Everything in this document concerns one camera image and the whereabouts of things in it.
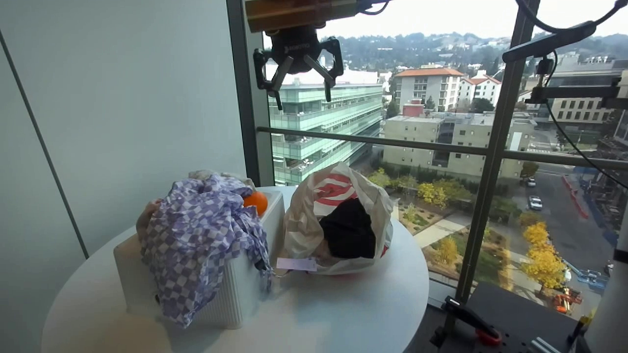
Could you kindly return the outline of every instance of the black table surface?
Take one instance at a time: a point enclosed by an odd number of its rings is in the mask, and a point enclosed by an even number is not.
[[[577,324],[571,317],[491,283],[479,283],[467,306],[501,332],[509,332],[528,343],[541,337],[562,353],[568,352],[567,336]],[[457,320],[454,331],[439,352],[473,352],[476,340],[475,330]]]

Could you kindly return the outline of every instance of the orange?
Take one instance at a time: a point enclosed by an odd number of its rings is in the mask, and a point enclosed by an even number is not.
[[[251,196],[244,199],[244,206],[255,206],[257,208],[257,215],[262,216],[268,208],[268,199],[263,192],[256,191]]]

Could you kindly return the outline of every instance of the paper tag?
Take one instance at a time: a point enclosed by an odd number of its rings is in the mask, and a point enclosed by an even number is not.
[[[316,272],[316,260],[314,259],[286,259],[277,258],[277,268],[295,269],[297,271]]]

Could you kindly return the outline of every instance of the white round table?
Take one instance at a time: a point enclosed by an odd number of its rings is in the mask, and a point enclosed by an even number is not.
[[[281,190],[286,208],[295,188]],[[113,249],[134,227],[94,253],[55,299],[41,338],[42,352],[402,352],[428,301],[425,258],[411,234],[393,220],[391,248],[357,274],[293,272],[241,329],[194,327],[126,313]]]

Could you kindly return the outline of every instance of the window frame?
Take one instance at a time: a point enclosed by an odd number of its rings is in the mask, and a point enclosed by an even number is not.
[[[534,14],[538,10],[540,0],[530,0],[528,6]],[[519,84],[526,65],[524,59],[507,63],[502,80],[502,89],[495,107],[495,119],[489,136],[488,147],[475,147],[454,144],[427,143],[422,141],[394,140],[370,136],[353,136],[336,133],[320,133],[313,131],[297,131],[294,129],[272,128],[268,108],[268,96],[263,90],[258,90],[254,85],[254,69],[250,54],[253,48],[263,48],[263,34],[250,33],[244,17],[244,8],[241,1],[227,3],[229,15],[229,28],[235,68],[236,91],[242,126],[242,144],[246,172],[255,185],[274,185],[274,166],[272,157],[271,134],[299,134],[313,138],[327,138],[341,141],[355,141],[378,144],[383,146],[398,146],[406,148],[420,148],[432,151],[447,151],[450,153],[464,153],[466,155],[480,155],[484,165],[480,167],[482,176],[477,192],[477,200],[474,207],[467,247],[465,248],[462,270],[455,288],[455,298],[465,302],[468,299],[472,282],[475,276],[481,243],[484,240],[484,228],[489,216],[490,203],[494,196],[497,179],[500,174],[500,165],[503,159],[517,161],[535,161],[542,163],[556,163],[573,166],[588,166],[588,163],[577,156],[553,155],[511,151],[504,148],[509,138],[512,112],[518,98]],[[511,45],[515,46],[528,42],[532,37],[533,24],[530,23],[521,11],[517,12],[517,18],[512,32]],[[591,158],[601,168],[616,170],[628,170],[628,161],[602,160]],[[431,280],[432,287],[438,284]],[[442,302],[443,298],[433,298],[430,302]]]

